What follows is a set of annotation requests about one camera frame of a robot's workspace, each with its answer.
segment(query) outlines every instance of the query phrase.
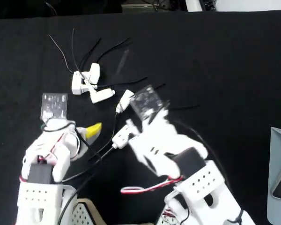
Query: black fabric surface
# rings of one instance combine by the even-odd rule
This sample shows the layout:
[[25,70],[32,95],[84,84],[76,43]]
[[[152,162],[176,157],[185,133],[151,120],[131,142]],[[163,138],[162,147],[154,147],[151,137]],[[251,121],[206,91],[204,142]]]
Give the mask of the black fabric surface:
[[[129,37],[133,42],[102,59],[101,84],[148,76],[128,87],[138,90],[164,82],[167,85],[158,93],[173,107],[200,104],[196,109],[172,111],[170,117],[180,118],[202,134],[226,168],[236,200],[256,224],[267,224],[270,127],[281,128],[281,11],[1,20],[0,224],[14,224],[16,219],[22,157],[41,134],[43,92],[67,92],[68,118],[78,126],[103,123],[94,150],[110,138],[119,97],[93,105],[88,94],[73,96],[71,74],[47,37],[52,34],[74,68],[70,59],[73,27],[77,59],[103,38],[86,67],[119,41]],[[114,77],[125,49],[130,50],[126,63]],[[121,115],[119,126],[131,115],[132,110]],[[69,175],[83,169],[90,155],[74,162]],[[128,196],[121,196],[119,190],[162,180],[126,148],[103,161],[80,197],[90,198],[107,224],[153,222],[170,187]]]

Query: black wire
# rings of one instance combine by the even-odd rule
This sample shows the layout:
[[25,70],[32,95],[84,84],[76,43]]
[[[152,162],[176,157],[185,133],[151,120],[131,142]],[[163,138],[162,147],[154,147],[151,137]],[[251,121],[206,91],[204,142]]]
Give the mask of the black wire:
[[202,138],[202,136],[194,128],[192,128],[191,126],[189,126],[189,125],[187,125],[187,124],[185,124],[185,123],[183,123],[183,122],[181,122],[179,120],[174,120],[174,122],[179,124],[179,125],[181,125],[181,126],[183,126],[186,129],[192,131],[197,136],[197,138],[199,138],[199,140],[202,142],[202,144],[205,146],[205,148],[207,148],[207,150],[209,150],[211,152],[211,154],[213,155],[216,163],[218,164],[218,166],[220,168],[220,171],[223,174],[223,177],[224,177],[224,179],[226,181],[228,189],[230,190],[230,192],[232,192],[231,191],[232,189],[231,189],[228,177],[227,177],[227,173],[226,173],[226,171],[224,169],[224,166],[221,164],[221,161],[219,160],[219,158],[218,158],[217,154],[215,153],[215,151],[210,147],[210,145]]
[[77,71],[78,71],[78,72],[80,73],[80,75],[82,76],[81,71],[80,71],[80,69],[78,68],[78,65],[77,65],[77,62],[76,62],[75,56],[74,56],[74,48],[73,48],[73,42],[74,42],[74,32],[75,32],[75,28],[73,28],[73,31],[72,31],[72,39],[71,39],[72,57],[73,57],[73,61],[74,61],[74,64],[75,64],[75,66],[76,66]]
[[88,150],[92,151],[98,158],[99,160],[102,160],[102,158],[98,155],[98,153],[96,151],[93,151],[93,149],[90,147],[90,145],[87,143],[87,141],[81,136],[81,134],[79,133],[79,131],[75,128],[75,132],[77,134],[77,136],[79,137],[80,141],[82,141],[88,148]]
[[111,52],[112,50],[115,50],[117,47],[128,41],[130,38],[126,38],[124,41],[121,41],[120,43],[116,44],[115,46],[111,47],[110,49],[106,50],[104,53],[102,53],[99,58],[97,59],[96,63],[99,63],[101,58],[106,55],[107,53]]
[[94,49],[97,47],[97,45],[100,43],[101,40],[102,40],[102,38],[99,38],[99,40],[97,40],[95,45],[83,56],[83,58],[82,58],[82,60],[80,61],[80,64],[79,64],[80,70],[83,70],[84,65],[87,61],[87,58],[93,53]]
[[66,63],[66,67],[67,67],[68,71],[72,74],[73,71],[70,70],[70,68],[69,68],[69,66],[68,66],[68,64],[67,64],[67,59],[66,59],[66,57],[65,57],[65,54],[62,52],[61,48],[58,46],[58,44],[55,42],[55,40],[51,37],[51,35],[48,34],[48,36],[51,38],[51,41],[55,44],[55,46],[56,46],[56,47],[58,48],[58,50],[61,52],[61,54],[62,54],[62,56],[63,56],[63,58],[64,58],[64,61],[65,61],[65,63]]
[[71,195],[71,197],[69,198],[69,200],[67,201],[67,203],[65,204],[63,210],[61,211],[60,213],[60,216],[59,216],[59,219],[58,219],[58,222],[57,222],[57,225],[60,225],[61,224],[61,220],[67,210],[67,207],[69,206],[69,204],[71,203],[72,199],[75,197],[75,195],[81,191],[84,186],[96,175],[98,170],[96,170],[92,175],[90,175],[88,178],[86,178],[86,180],[74,191],[74,193]]
[[135,81],[128,81],[128,82],[121,82],[121,83],[111,83],[111,84],[104,84],[104,85],[98,85],[98,88],[107,88],[107,87],[112,87],[112,86],[115,86],[115,85],[128,85],[128,84],[135,84],[135,83],[139,83],[141,81],[144,81],[148,79],[147,76],[141,78],[141,79],[138,79],[138,80],[135,80]]
[[189,208],[187,208],[187,217],[180,222],[180,225],[182,225],[189,218],[189,215],[190,215]]
[[242,220],[243,213],[244,213],[244,210],[241,209],[240,212],[239,212],[239,215],[236,217],[236,219],[234,221],[231,221],[229,219],[227,219],[227,220],[232,224],[242,225],[242,223],[243,223],[243,220]]
[[[101,156],[101,160],[104,159],[111,151],[113,150],[113,147],[111,147],[107,152],[105,152],[102,156]],[[92,164],[92,166],[90,166],[89,168],[87,168],[86,170],[79,172],[69,178],[66,178],[64,180],[62,180],[62,183],[68,182],[70,180],[74,180],[78,177],[81,177],[82,175],[86,174],[89,170],[91,170],[95,165],[97,165],[99,163],[100,159],[98,159],[94,164]]]
[[55,131],[63,130],[63,129],[65,129],[65,128],[67,128],[68,126],[72,125],[72,124],[73,124],[74,126],[76,126],[75,123],[69,122],[68,124],[64,125],[64,126],[61,127],[61,128],[58,128],[58,129],[55,129],[55,130],[46,130],[45,127],[47,126],[47,123],[45,123],[45,124],[43,124],[43,125],[41,126],[41,130],[42,130],[43,132],[55,132]]
[[99,154],[101,151],[103,151],[107,145],[109,145],[109,143],[112,141],[112,138],[114,136],[114,133],[116,131],[116,124],[117,124],[117,116],[118,116],[118,113],[116,112],[115,116],[114,116],[114,122],[113,122],[113,130],[112,130],[112,134],[111,134],[111,137],[109,139],[109,141],[102,147],[100,148],[96,154]]

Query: yellow block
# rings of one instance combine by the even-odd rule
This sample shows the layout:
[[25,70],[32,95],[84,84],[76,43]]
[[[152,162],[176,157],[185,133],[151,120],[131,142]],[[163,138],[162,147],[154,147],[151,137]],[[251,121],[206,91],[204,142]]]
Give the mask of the yellow block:
[[96,123],[95,125],[92,125],[88,128],[86,128],[86,135],[85,137],[87,139],[91,138],[92,136],[96,135],[101,131],[102,123]]

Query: electronic component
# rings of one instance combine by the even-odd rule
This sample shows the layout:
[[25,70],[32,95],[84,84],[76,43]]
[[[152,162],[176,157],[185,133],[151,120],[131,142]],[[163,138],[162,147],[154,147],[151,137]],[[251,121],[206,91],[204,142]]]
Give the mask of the electronic component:
[[130,105],[141,121],[153,116],[163,106],[162,100],[151,85],[138,91],[130,98]]
[[67,94],[66,93],[44,93],[42,96],[41,119],[45,123],[48,119],[67,118]]
[[53,165],[51,164],[32,164],[28,175],[28,183],[51,184]]

